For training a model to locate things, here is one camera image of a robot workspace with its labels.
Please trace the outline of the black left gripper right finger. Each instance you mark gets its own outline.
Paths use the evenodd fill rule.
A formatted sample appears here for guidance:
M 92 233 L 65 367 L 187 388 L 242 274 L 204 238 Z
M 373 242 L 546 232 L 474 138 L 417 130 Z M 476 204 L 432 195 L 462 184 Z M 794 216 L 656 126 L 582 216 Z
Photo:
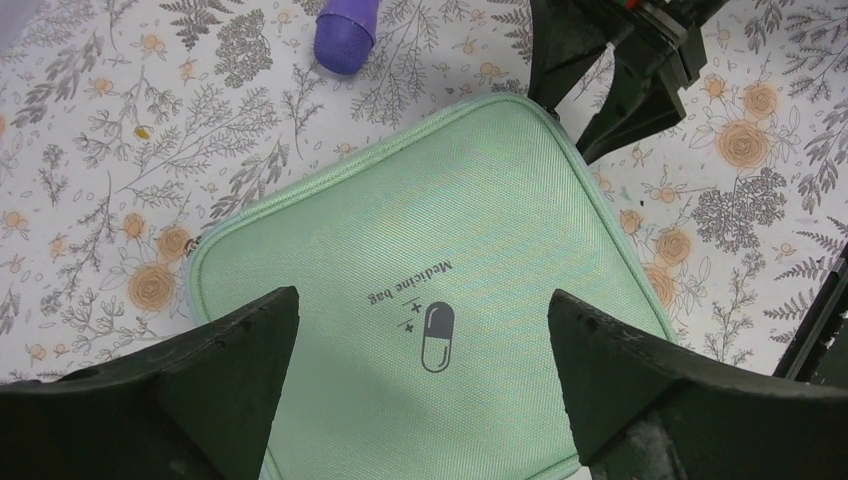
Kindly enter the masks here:
M 847 392 L 723 364 L 556 290 L 550 341 L 595 479 L 843 479 Z

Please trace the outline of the mint green medicine case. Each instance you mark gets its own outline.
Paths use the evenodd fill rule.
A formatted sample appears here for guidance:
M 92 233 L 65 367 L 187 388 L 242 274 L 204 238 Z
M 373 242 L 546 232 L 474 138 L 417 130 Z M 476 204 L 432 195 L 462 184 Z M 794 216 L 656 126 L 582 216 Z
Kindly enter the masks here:
M 444 108 L 270 194 L 188 257 L 199 320 L 288 286 L 300 324 L 265 479 L 567 478 L 552 294 L 675 337 L 580 153 L 516 94 Z

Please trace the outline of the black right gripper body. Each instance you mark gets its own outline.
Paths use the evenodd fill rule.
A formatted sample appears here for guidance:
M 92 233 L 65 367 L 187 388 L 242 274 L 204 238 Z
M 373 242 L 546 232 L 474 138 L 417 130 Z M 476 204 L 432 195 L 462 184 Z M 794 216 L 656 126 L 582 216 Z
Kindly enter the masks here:
M 579 1 L 590 24 L 633 73 L 662 74 L 679 88 L 700 78 L 707 58 L 701 28 L 727 0 Z

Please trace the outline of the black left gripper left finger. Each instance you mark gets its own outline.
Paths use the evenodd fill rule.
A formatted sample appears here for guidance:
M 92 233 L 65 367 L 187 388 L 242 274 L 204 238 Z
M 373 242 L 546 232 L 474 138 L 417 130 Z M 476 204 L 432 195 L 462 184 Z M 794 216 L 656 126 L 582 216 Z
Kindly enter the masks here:
M 257 479 L 299 326 L 276 289 L 131 355 L 1 388 L 5 479 Z

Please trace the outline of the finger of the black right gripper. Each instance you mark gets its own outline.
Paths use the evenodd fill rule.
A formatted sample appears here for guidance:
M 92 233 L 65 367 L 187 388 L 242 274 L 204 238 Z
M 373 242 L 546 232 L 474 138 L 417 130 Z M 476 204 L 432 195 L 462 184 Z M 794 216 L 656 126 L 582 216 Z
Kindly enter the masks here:
M 622 1 L 530 2 L 531 77 L 527 96 L 552 111 L 629 28 Z
M 672 128 L 685 117 L 680 83 L 671 66 L 620 53 L 614 59 L 606 100 L 577 142 L 586 164 Z

